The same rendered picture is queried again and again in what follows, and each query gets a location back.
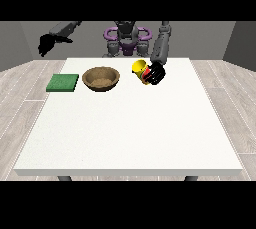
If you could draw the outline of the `brown wooden bowl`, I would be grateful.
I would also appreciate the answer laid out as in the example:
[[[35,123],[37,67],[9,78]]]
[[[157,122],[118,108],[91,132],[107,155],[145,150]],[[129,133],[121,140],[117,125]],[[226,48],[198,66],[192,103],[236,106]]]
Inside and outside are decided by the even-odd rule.
[[[106,92],[114,88],[120,79],[119,72],[112,67],[94,67],[82,76],[83,83],[92,91]]]

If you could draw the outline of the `yellow cup with melon print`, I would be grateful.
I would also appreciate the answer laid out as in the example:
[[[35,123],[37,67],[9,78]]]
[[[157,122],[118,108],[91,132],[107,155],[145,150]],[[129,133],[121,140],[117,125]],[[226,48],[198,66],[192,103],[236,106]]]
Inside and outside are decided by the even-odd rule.
[[[143,84],[148,85],[148,82],[144,79],[144,77],[150,72],[150,69],[145,60],[140,59],[135,61],[132,64],[132,72],[141,80]]]

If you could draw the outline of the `green square pad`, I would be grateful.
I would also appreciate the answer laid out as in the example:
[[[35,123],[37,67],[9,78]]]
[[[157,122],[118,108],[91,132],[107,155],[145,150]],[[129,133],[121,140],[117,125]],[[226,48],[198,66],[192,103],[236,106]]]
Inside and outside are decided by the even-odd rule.
[[[54,74],[47,87],[47,92],[73,92],[75,90],[78,74]]]

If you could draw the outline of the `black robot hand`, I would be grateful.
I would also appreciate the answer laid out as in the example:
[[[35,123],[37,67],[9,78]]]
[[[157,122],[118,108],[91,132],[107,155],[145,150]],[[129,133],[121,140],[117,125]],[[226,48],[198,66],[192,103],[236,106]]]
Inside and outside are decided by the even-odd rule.
[[[143,79],[151,85],[159,84],[166,75],[163,65],[156,61],[149,67],[150,72],[143,76]]]
[[[40,37],[39,39],[40,43],[38,46],[39,54],[44,57],[53,47],[56,43],[72,43],[72,40],[67,37],[57,36],[57,35],[51,35],[51,34],[45,34]]]

